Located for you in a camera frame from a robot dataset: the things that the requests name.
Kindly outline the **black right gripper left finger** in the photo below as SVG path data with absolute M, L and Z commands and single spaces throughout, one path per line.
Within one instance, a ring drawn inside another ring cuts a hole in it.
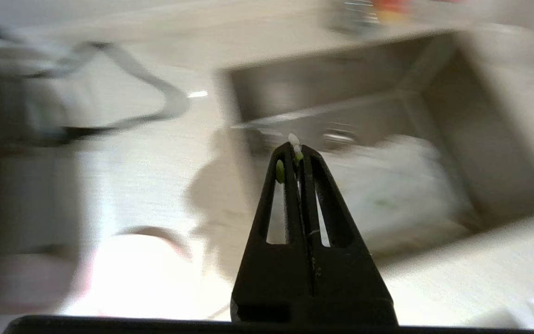
M 270 244 L 278 162 L 284 165 L 286 243 Z M 232 322 L 290 323 L 312 292 L 310 264 L 295 177 L 294 150 L 286 142 L 271 155 L 243 258 L 231 294 Z

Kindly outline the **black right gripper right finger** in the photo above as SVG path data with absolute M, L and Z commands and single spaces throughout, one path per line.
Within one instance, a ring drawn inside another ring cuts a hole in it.
M 396 325 L 394 301 L 324 158 L 303 146 L 300 200 L 309 253 L 309 317 L 318 324 Z

